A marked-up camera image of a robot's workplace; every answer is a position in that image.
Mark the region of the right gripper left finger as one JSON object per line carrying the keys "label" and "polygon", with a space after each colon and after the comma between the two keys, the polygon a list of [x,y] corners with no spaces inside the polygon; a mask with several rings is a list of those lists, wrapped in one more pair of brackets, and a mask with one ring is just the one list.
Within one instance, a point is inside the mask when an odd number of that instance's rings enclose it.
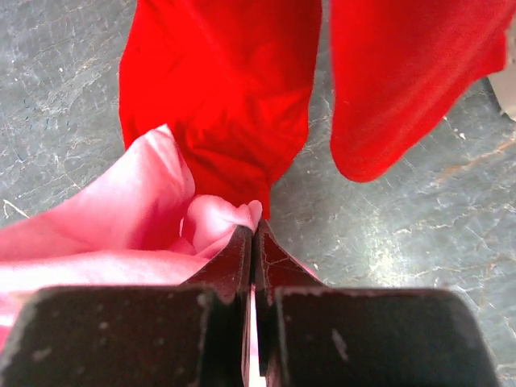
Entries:
{"label": "right gripper left finger", "polygon": [[42,289],[1,354],[4,386],[245,386],[252,232],[176,286]]}

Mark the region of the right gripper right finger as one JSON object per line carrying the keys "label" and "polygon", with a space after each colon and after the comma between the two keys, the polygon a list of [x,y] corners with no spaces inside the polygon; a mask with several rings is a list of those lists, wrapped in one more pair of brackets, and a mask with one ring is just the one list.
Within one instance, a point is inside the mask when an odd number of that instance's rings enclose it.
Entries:
{"label": "right gripper right finger", "polygon": [[495,386],[470,309],[441,289],[332,288],[253,239],[260,374],[270,386]]}

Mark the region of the pink t shirt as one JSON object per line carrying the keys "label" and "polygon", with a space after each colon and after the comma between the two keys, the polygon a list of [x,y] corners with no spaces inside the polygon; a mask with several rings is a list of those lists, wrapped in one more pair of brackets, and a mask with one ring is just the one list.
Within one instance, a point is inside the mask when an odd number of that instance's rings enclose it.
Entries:
{"label": "pink t shirt", "polygon": [[70,199],[1,230],[1,336],[45,287],[177,285],[262,214],[256,200],[197,195],[172,132],[153,129]]}

